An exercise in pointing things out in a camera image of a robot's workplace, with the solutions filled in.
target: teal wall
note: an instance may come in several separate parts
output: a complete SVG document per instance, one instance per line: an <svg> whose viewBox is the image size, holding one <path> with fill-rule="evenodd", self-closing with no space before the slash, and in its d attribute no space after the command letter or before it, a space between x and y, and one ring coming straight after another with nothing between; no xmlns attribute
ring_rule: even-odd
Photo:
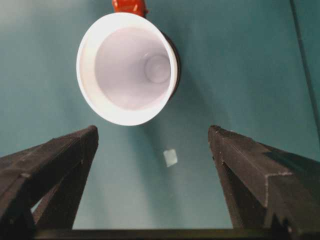
<svg viewBox="0 0 320 240"><path fill-rule="evenodd" d="M310 74L310 88L314 106L320 113L320 1L294 0L301 40L305 51L307 70Z"/></svg>
<svg viewBox="0 0 320 240"><path fill-rule="evenodd" d="M320 160L289 1L146 4L179 50L181 82L153 120L125 127L97 116L76 78L82 36L113 12L111 1L2 1L0 156L96 125L75 228L230 228L210 125ZM172 148L178 163L167 168L163 151Z"/></svg>

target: orange plastic part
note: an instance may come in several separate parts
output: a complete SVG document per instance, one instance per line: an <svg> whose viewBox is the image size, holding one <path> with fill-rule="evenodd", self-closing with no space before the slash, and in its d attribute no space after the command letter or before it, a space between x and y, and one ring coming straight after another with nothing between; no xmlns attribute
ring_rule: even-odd
<svg viewBox="0 0 320 240"><path fill-rule="evenodd" d="M131 13L145 17L148 13L144 0L112 0L112 6L116 13Z"/></svg>

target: teal background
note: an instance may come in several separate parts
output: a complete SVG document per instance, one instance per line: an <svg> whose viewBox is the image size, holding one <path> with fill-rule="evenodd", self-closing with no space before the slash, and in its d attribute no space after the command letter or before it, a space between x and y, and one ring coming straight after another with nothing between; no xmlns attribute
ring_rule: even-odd
<svg viewBox="0 0 320 240"><path fill-rule="evenodd" d="M208 147L210 125L320 160L288 0L146 0L175 43L179 88L154 119L126 127L87 105L76 55L111 0L4 0L0 8L0 156L96 125L99 148L76 229L230 228ZM319 2L296 1L316 99ZM163 151L175 149L167 168Z"/></svg>

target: small white paper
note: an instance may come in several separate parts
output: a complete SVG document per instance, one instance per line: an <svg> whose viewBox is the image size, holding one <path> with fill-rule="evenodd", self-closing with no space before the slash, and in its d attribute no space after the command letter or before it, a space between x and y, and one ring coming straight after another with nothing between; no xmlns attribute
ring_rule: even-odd
<svg viewBox="0 0 320 240"><path fill-rule="evenodd" d="M165 150L163 152L166 167L171 167L178 162L177 154L175 149Z"/></svg>

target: orange cap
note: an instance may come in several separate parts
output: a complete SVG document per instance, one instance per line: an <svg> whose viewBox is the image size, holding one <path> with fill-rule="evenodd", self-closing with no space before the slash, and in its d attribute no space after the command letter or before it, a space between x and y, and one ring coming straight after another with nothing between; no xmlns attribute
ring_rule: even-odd
<svg viewBox="0 0 320 240"><path fill-rule="evenodd" d="M112 6L116 13L131 13L145 17L148 13L144 0L112 0Z"/></svg>

